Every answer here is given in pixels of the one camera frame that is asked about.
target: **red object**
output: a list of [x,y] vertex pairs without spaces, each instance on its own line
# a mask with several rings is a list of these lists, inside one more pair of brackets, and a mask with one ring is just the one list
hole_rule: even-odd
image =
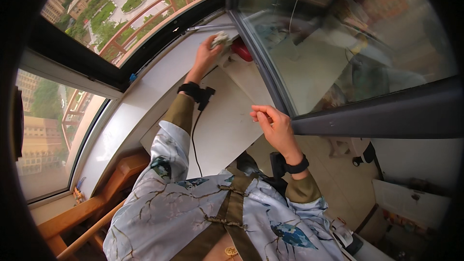
[[231,49],[234,53],[236,53],[245,61],[253,61],[252,55],[250,55],[250,52],[248,51],[245,43],[242,41],[242,38],[239,37],[235,41],[233,41]]

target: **gold pendant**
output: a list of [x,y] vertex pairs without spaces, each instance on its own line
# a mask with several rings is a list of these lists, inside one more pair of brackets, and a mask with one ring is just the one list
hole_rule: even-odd
[[225,248],[224,252],[225,252],[228,256],[235,256],[235,255],[238,254],[237,249],[235,249],[234,246]]

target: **chair wheel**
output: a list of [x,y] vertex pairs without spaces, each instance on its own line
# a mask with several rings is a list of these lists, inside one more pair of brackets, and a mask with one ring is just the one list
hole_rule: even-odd
[[359,166],[363,162],[361,157],[353,157],[352,163],[354,166]]

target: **red railing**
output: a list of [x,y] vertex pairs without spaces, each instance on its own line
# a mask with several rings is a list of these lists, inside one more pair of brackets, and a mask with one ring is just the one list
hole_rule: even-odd
[[[79,99],[76,99],[78,93],[82,93]],[[71,96],[71,100],[66,108],[66,112],[63,115],[61,122],[61,129],[63,130],[63,135],[65,137],[66,146],[68,150],[71,149],[71,144],[73,142],[73,137],[76,134],[76,131],[81,123],[82,117],[87,109],[87,106],[92,98],[92,94],[88,92],[82,92],[75,90]]]
[[[177,6],[176,2],[174,0],[169,0],[169,5],[163,8],[161,11],[159,11],[157,14],[149,18],[142,26],[140,26],[137,30],[135,30],[122,44],[118,44],[117,40],[119,37],[122,35],[124,31],[129,29],[131,25],[139,19],[141,16],[143,16],[148,10],[150,10],[152,7],[157,5],[160,2],[163,2],[165,0],[156,0],[153,3],[151,3],[149,6],[147,6],[145,9],[140,11],[136,16],[134,16],[131,20],[129,20],[116,34],[105,44],[103,49],[100,51],[100,56],[105,58],[106,60],[113,62],[113,64],[117,63],[117,58],[122,57],[124,54],[128,53],[131,51],[132,48],[127,49],[127,46],[137,37],[137,34],[139,34],[142,30],[144,30],[149,24],[151,24],[158,16],[163,14],[164,12],[168,11],[169,9],[172,9],[173,12],[176,12],[179,10],[179,7]],[[185,0],[187,5],[194,3],[196,0]]]

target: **light blue robe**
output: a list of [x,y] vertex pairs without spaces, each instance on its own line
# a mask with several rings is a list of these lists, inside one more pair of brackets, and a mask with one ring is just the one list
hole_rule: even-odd
[[[108,260],[170,260],[211,224],[204,213],[217,215],[228,193],[218,185],[231,184],[229,171],[186,180],[190,137],[170,122],[159,125],[150,165],[111,221],[103,243]],[[260,179],[252,181],[246,194],[243,224],[263,260],[343,260],[328,232],[323,197],[286,202]]]

